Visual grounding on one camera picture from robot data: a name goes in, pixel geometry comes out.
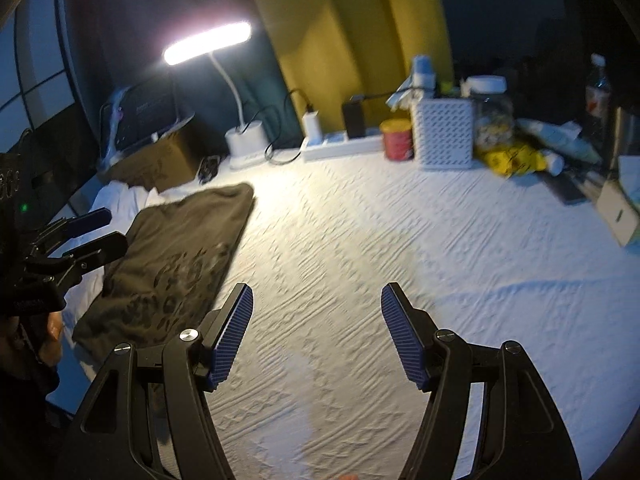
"box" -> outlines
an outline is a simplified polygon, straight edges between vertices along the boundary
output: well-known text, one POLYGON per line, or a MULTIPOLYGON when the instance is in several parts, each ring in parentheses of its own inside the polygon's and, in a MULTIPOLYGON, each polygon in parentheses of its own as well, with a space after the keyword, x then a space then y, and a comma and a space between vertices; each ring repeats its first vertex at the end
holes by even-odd
POLYGON ((605 183, 596 208, 621 246, 640 240, 640 213, 616 181, 605 183))
POLYGON ((124 158, 100 179, 119 180, 147 190, 156 188, 162 193, 193 180, 203 157, 204 150, 194 131, 185 126, 124 158))

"power strip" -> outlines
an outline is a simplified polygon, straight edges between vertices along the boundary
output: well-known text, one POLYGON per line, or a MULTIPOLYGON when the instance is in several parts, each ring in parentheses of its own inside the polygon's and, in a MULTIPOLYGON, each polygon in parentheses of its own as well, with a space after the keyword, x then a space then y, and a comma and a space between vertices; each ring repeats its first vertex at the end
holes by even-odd
POLYGON ((336 132, 324 136, 322 142, 313 142, 305 137, 300 147, 302 160, 323 160, 337 156, 361 155, 363 153, 383 152, 385 149, 382 134, 378 128, 367 128, 365 137, 350 139, 347 132, 336 132))

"white plastic basket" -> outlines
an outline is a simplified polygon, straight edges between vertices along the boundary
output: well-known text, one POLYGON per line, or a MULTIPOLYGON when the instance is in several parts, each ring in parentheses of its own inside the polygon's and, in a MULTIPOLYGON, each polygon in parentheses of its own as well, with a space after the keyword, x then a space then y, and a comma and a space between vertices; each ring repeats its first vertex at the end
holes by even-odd
POLYGON ((474 145, 470 99, 420 99, 411 104, 415 160, 423 170, 466 170, 474 145))

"bed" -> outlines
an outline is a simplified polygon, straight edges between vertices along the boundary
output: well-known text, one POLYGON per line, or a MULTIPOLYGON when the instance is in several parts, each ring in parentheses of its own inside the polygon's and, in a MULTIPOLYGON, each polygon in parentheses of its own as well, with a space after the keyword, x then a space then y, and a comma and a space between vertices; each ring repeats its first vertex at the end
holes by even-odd
MULTIPOLYGON (((382 154, 223 165, 208 186, 239 182, 256 203, 216 303, 245 282, 254 316, 228 381, 207 394, 236 478, 398 477, 428 397, 406 380, 380 314, 391 281, 469 343, 524 345, 584 478, 620 440, 640 404, 640 251, 621 249, 591 205, 562 206, 535 176, 423 173, 382 154)), ((93 236, 201 189, 111 183, 94 207, 113 221, 93 236)), ((101 273, 69 292, 67 335, 101 273)), ((473 459, 476 386, 455 478, 473 459)), ((161 451, 175 472, 170 446, 161 451)))

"water bottle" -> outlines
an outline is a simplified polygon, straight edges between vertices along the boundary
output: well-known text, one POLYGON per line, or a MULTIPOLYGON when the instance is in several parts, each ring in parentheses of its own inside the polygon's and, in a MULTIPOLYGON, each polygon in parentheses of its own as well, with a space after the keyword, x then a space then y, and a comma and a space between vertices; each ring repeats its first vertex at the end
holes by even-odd
POLYGON ((593 70, 587 79, 587 114, 584 123, 584 137, 602 154, 607 134, 607 115, 611 86, 607 79, 607 62, 599 54, 591 55, 593 70))
POLYGON ((425 88, 425 97, 433 99, 436 88, 436 74, 431 65, 429 56, 415 56, 413 67, 412 85, 418 88, 425 88))

